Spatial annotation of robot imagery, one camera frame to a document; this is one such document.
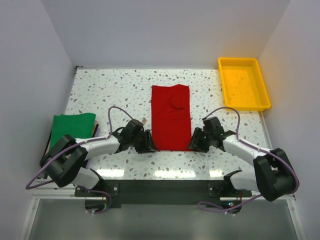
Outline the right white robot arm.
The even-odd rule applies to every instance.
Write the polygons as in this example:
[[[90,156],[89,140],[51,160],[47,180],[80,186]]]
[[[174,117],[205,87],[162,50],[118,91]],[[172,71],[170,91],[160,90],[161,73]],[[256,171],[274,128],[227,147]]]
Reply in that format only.
[[[237,132],[224,130],[217,117],[203,119],[203,128],[195,128],[187,149],[206,153],[215,147],[247,162],[252,171],[235,170],[223,177],[223,192],[230,197],[239,191],[259,192],[272,202],[298,188],[298,177],[281,148],[260,148],[239,137]]]

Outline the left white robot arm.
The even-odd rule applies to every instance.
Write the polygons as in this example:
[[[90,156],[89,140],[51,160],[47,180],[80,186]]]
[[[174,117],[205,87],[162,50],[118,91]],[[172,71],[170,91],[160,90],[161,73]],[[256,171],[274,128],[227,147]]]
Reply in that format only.
[[[156,152],[149,129],[142,122],[132,119],[108,136],[73,138],[64,135],[40,160],[40,167],[60,188],[73,184],[86,189],[92,196],[99,196],[105,189],[103,178],[85,162],[100,155],[113,155],[134,148],[139,154]]]

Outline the red t shirt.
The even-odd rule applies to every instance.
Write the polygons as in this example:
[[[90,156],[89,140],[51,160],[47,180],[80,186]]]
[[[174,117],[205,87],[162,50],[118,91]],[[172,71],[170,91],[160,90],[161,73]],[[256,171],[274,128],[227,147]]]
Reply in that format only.
[[[187,151],[192,138],[190,88],[152,86],[151,134],[159,151]]]

